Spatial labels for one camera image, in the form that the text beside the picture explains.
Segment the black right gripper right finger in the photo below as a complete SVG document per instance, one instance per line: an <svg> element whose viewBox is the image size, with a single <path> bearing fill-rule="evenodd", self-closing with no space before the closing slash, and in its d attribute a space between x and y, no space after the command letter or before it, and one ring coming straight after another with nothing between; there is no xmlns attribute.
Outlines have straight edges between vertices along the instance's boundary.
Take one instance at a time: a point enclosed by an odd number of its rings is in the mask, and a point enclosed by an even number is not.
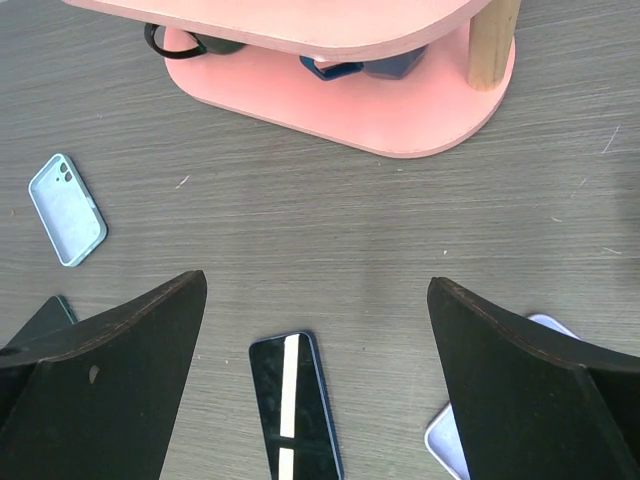
<svg viewBox="0 0 640 480"><path fill-rule="evenodd" d="M444 277L427 306L473 479L636 479L639 359Z"/></svg>

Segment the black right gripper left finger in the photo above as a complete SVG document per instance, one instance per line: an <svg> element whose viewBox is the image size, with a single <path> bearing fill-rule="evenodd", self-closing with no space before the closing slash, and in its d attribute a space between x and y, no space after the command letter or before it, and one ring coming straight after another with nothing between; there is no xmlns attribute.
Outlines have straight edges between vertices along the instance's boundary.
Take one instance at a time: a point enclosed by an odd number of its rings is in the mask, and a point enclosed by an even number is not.
<svg viewBox="0 0 640 480"><path fill-rule="evenodd" d="M5 479L160 476L203 320L187 271L79 323L1 352Z"/></svg>

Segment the lilac phone case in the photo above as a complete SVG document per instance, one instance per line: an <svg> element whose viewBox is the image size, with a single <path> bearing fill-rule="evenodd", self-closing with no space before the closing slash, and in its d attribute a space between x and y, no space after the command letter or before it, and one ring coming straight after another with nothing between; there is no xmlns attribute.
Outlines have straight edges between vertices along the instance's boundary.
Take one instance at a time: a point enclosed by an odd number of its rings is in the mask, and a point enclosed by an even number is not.
<svg viewBox="0 0 640 480"><path fill-rule="evenodd" d="M472 478L450 403L427 426L424 443L431 455L455 479Z"/></svg>

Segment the dark green smartphone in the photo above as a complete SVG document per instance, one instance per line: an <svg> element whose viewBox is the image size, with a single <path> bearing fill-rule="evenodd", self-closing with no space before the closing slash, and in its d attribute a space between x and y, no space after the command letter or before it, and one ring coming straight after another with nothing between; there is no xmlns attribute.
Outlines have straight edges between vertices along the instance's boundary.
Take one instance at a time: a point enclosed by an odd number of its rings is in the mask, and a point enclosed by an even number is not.
<svg viewBox="0 0 640 480"><path fill-rule="evenodd" d="M69 303L62 296L50 297L5 345L14 348L33 339L65 329L78 322Z"/></svg>

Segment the light blue phone case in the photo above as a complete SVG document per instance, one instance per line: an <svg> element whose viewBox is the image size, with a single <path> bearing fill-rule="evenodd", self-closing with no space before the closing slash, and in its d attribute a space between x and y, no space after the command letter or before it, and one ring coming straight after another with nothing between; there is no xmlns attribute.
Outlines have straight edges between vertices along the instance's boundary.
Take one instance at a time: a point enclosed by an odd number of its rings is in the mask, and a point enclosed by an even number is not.
<svg viewBox="0 0 640 480"><path fill-rule="evenodd" d="M107 225L71 158L54 154L28 193L59 262L76 267L106 238Z"/></svg>

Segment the blue smartphone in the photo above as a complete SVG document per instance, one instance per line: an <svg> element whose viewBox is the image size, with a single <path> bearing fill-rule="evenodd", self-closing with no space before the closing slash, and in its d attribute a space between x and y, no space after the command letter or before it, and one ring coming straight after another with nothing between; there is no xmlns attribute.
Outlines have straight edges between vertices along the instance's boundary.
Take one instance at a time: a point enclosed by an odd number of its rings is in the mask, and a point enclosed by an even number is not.
<svg viewBox="0 0 640 480"><path fill-rule="evenodd" d="M344 477L319 349L309 331L253 342L249 361L273 479Z"/></svg>

